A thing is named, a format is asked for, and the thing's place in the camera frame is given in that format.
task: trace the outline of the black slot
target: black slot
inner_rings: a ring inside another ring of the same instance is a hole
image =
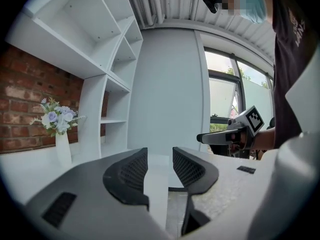
[[[42,218],[55,228],[58,228],[76,197],[75,194],[67,192],[60,194],[42,215]]]

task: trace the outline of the person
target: person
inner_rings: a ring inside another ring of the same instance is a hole
[[[286,100],[286,93],[300,77],[312,58],[318,34],[295,0],[217,0],[219,8],[240,15],[254,24],[268,21],[275,32],[273,97],[275,127],[261,130],[251,150],[278,149],[302,130]],[[247,137],[231,145],[231,152],[246,146]]]

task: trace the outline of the window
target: window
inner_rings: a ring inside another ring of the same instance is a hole
[[[229,118],[236,93],[234,82],[209,78],[210,116]]]
[[[205,51],[205,59],[208,70],[224,72],[235,75],[231,61],[228,57]]]
[[[237,62],[239,66],[239,70],[242,76],[242,79],[255,83],[259,86],[262,86],[268,89],[267,79],[266,76],[257,70],[253,69],[252,67],[243,64],[242,62]]]
[[[234,54],[217,53],[219,51],[210,48],[205,51],[210,89],[210,132],[226,130],[228,119],[236,118],[252,106],[257,108],[264,121],[262,129],[266,129],[274,114],[267,77],[249,63],[238,61]]]
[[[266,76],[244,63],[237,63],[242,76],[245,107],[256,107],[264,121],[262,129],[265,130],[274,116],[272,94]]]

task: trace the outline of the white flower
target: white flower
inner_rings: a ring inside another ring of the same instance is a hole
[[[70,112],[64,115],[64,120],[66,120],[67,122],[70,122],[72,118],[74,118],[74,116]]]
[[[57,120],[57,125],[56,125],[56,129],[59,133],[64,133],[67,131],[67,129],[70,127],[70,125],[68,124],[68,122],[65,120],[65,115],[64,114],[60,114],[58,116],[58,120]]]
[[[48,114],[45,114],[43,116],[41,116],[41,123],[45,126],[45,128],[49,128],[50,127],[50,120],[49,120],[49,116]]]

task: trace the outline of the black mesh panel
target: black mesh panel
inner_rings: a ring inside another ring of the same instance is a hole
[[[144,179],[148,170],[147,151],[119,169],[119,179],[128,187],[144,192]]]
[[[199,180],[206,172],[203,166],[176,150],[173,150],[173,169],[185,188]]]

